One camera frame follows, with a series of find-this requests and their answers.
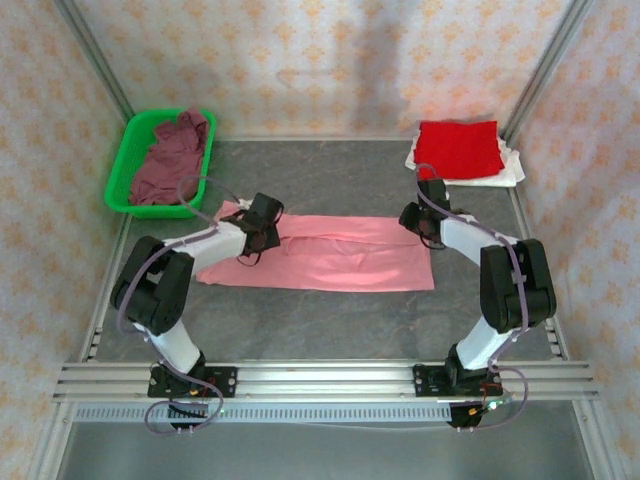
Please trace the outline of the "pink t-shirt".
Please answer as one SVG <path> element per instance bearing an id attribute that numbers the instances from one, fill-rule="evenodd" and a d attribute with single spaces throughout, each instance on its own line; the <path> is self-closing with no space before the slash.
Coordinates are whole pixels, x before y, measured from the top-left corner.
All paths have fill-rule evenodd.
<path id="1" fill-rule="evenodd" d="M 253 265 L 237 260 L 243 232 L 222 220 L 236 211 L 224 202 L 216 214 L 218 232 L 189 246 L 198 281 L 347 293 L 435 288 L 429 251 L 393 218 L 278 214 L 280 244 Z"/>

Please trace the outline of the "red folded t-shirt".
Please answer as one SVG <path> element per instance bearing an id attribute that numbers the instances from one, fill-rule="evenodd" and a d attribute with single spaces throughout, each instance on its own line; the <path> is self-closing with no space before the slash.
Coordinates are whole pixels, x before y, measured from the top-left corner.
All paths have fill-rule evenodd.
<path id="1" fill-rule="evenodd" d="M 414 148 L 420 180 L 475 180 L 504 169 L 496 121 L 423 121 Z"/>

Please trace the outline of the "white folded t-shirt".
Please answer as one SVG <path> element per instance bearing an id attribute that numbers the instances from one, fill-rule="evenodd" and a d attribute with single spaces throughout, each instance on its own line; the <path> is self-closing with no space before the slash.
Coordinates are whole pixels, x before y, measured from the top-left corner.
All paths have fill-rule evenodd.
<path id="1" fill-rule="evenodd" d="M 414 162 L 414 148 L 418 140 L 419 133 L 414 137 L 409 153 L 405 160 L 405 166 L 411 170 L 417 169 Z M 447 185 L 470 186 L 470 187 L 499 187 L 511 188 L 525 178 L 522 169 L 519 152 L 509 148 L 506 142 L 498 137 L 501 159 L 504 169 L 497 175 L 479 178 L 475 180 L 444 180 Z"/>

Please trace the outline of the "maroon t-shirt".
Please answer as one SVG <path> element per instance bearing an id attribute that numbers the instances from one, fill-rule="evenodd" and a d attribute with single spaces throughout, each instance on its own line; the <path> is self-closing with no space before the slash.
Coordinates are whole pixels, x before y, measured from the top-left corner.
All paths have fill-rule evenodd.
<path id="1" fill-rule="evenodd" d="M 197 108 L 156 126 L 155 142 L 133 177 L 129 202 L 134 206 L 179 204 L 179 185 L 182 197 L 192 199 L 198 191 L 209 131 L 209 120 Z"/>

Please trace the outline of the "green plastic basket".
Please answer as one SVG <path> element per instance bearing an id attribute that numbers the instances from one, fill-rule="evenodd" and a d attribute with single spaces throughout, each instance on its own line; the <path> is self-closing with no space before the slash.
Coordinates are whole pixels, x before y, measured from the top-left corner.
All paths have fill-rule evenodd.
<path id="1" fill-rule="evenodd" d="M 181 185 L 179 185 L 179 204 L 134 206 L 129 202 L 133 177 L 141 167 L 148 148 L 155 142 L 153 129 L 165 120 L 175 120 L 180 112 L 185 111 L 181 109 L 147 110 L 135 115 L 125 129 L 104 193 L 105 202 L 111 209 L 142 219 L 190 218 L 194 215 L 193 211 L 200 208 L 204 198 L 206 186 L 205 182 L 199 177 L 206 175 L 209 171 L 216 130 L 216 119 L 214 115 L 205 109 L 199 110 L 201 110 L 209 120 L 210 131 L 202 163 L 202 171 L 198 176 L 198 191 L 193 198 L 185 200 L 180 190 Z"/>

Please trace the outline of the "aluminium table edge rail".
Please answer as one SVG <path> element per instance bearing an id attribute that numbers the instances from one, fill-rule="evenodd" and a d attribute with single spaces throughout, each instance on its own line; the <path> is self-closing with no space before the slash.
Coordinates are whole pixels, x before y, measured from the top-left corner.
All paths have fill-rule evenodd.
<path id="1" fill-rule="evenodd" d="M 216 136 L 217 142 L 342 142 L 342 141 L 384 141 L 409 142 L 414 135 L 409 136 L 303 136 L 303 135 L 270 135 L 270 136 Z"/>

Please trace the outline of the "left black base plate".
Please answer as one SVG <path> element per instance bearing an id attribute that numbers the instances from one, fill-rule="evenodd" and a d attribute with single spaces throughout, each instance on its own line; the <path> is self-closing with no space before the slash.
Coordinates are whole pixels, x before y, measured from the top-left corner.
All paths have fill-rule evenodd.
<path id="1" fill-rule="evenodd" d="M 147 388 L 150 398 L 166 399 L 204 399 L 216 397 L 210 385 L 216 387 L 224 398 L 233 398 L 237 384 L 236 367 L 200 365 L 189 375 L 206 382 L 207 386 L 186 379 L 171 372 L 167 367 L 156 365 L 150 370 L 151 377 Z"/>

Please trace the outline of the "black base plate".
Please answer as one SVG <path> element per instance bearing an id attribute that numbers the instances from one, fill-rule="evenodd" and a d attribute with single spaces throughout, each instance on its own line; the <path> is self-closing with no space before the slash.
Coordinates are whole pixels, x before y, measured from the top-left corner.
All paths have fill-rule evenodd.
<path id="1" fill-rule="evenodd" d="M 186 379 L 171 372 L 167 367 L 156 365 L 150 370 L 151 377 L 147 388 L 150 398 L 166 399 L 204 399 L 216 397 L 210 385 L 216 387 L 224 398 L 233 398 L 237 384 L 236 367 L 200 365 L 189 375 L 206 382 L 207 386 Z"/>
<path id="2" fill-rule="evenodd" d="M 504 394 L 502 385 L 493 381 L 488 369 L 416 364 L 412 374 L 417 397 L 499 397 Z"/>

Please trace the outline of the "aluminium mounting rail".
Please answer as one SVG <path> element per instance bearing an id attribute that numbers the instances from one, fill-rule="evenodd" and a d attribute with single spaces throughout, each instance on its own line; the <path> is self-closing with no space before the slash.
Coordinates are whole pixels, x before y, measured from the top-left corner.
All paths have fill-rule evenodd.
<path id="1" fill-rule="evenodd" d="M 231 401 L 250 403 L 406 403 L 480 401 L 490 397 L 417 397 L 415 361 L 246 361 L 238 369 Z M 145 363 L 69 363 L 53 397 L 59 402 L 148 400 L 151 366 Z M 516 400 L 596 400 L 600 388 L 590 365 L 577 361 L 507 361 L 492 374 Z"/>

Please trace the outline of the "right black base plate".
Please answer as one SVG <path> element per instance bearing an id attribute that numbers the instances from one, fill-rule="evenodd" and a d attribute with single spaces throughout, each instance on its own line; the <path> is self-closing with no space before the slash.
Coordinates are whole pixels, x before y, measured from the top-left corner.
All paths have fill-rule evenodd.
<path id="1" fill-rule="evenodd" d="M 488 369 L 416 364 L 412 374 L 417 397 L 499 397 L 504 394 L 502 385 L 493 381 Z"/>

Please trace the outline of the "aluminium frame post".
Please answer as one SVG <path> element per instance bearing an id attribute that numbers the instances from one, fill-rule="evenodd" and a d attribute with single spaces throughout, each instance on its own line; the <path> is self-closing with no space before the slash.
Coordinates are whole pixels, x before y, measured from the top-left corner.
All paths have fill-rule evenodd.
<path id="1" fill-rule="evenodd" d="M 53 3 L 93 67 L 118 113 L 127 123 L 135 115 L 135 110 L 76 0 L 53 0 Z"/>
<path id="2" fill-rule="evenodd" d="M 506 124 L 502 127 L 501 138 L 513 145 L 528 116 L 533 112 L 546 85 L 560 64 L 563 56 L 581 28 L 595 0 L 571 0 L 568 8 L 548 42 L 536 68 L 518 98 Z"/>

